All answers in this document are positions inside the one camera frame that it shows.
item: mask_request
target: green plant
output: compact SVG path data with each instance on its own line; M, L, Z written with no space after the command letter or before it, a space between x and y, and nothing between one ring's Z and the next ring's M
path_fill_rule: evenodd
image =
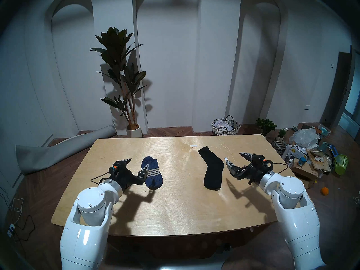
M268 134L271 130L275 130L277 127L277 125L275 125L271 120L260 118L256 120L256 125L262 129L262 134L265 135Z
M279 130L279 135L284 136L286 134L286 130L281 129Z
M116 28L109 27L107 33L101 33L101 37L96 36L97 40L104 45L106 49L90 49L90 51L101 53L101 58L111 67L111 69L108 69L108 74L100 71L97 72L110 77L119 84L121 89L122 100L120 96L118 98L114 97L114 100L111 98L103 98L101 100L122 112L120 116L126 118L130 130L138 128L136 124L134 97L138 91L145 87L142 86L139 88L139 85L140 81L146 75L146 71L135 71L133 63L125 65L126 56L142 45L139 44L130 49L135 43L133 42L129 47L126 47L127 42L133 34L134 33L130 33L127 35L127 30L119 31Z

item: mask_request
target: sock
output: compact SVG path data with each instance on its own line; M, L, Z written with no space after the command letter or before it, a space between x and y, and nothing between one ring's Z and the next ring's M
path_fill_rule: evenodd
M147 156L145 159L143 159L141 168L143 169L146 165L149 165L149 168L148 177L145 180L145 184L149 189L156 190L162 186L162 176L157 159L153 159L152 157Z
M207 146L199 150L200 156L204 159L207 170L204 178L204 186L209 190L221 188L222 170L224 163Z

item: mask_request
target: herringbone floor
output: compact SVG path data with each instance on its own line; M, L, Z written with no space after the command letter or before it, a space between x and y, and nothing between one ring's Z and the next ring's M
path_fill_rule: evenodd
M238 134L260 133L253 125L243 125ZM288 131L286 138L292 134ZM211 135L207 133L193 133L191 127L174 127L149 129L146 136L189 136ZM276 136L268 134L267 138ZM346 173L341 177L329 174L319 179L308 193L320 219L320 250L325 263L334 269L346 269L344 261L349 259L354 249L359 246L359 212L353 202L353 196L358 196L360 190L359 170L357 160L360 148L354 140L339 126L332 130L329 142L336 145L340 153L349 157ZM53 212L77 167L87 154L85 149L55 165L40 172L28 175L20 184L16 193L17 198L24 197L23 213L19 225L23 226L27 215L32 215L36 229L27 242L12 244L35 269L61 269L59 242L62 227L53 225ZM320 188L327 186L329 195L322 196ZM13 222L8 213L7 228ZM22 231L17 229L21 238L26 238L32 229L30 221ZM154 256L162 258L206 257L219 244L228 242L235 247L233 255L224 264L223 269L292 269L293 262L290 251L283 241L277 223L270 226L255 228L255 233L249 230L232 231L220 234L208 234L185 237L168 238L133 238L109 237L108 242L118 249L129 249L134 245L141 245ZM122 257L121 252L108 249L107 266L103 269L120 269L115 265L127 265L121 269L134 269L133 262Z

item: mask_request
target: green basket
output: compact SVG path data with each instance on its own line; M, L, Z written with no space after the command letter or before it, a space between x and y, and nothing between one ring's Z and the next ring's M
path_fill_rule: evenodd
M339 175L343 175L345 173L345 169L347 164L349 163L349 159L345 155L338 155L335 158L335 172Z

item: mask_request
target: basket handle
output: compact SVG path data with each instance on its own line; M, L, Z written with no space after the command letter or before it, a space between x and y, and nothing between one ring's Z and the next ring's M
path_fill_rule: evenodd
M226 118L229 117L229 116L230 116L231 118L233 118L233 121L234 121L234 117L231 116L231 115L227 115L227 116L225 117L225 120L226 120Z
M219 127L217 130L220 131L221 128L222 128L222 127ZM223 127L223 128L226 129L226 133L228 133L228 129L225 128L225 127Z

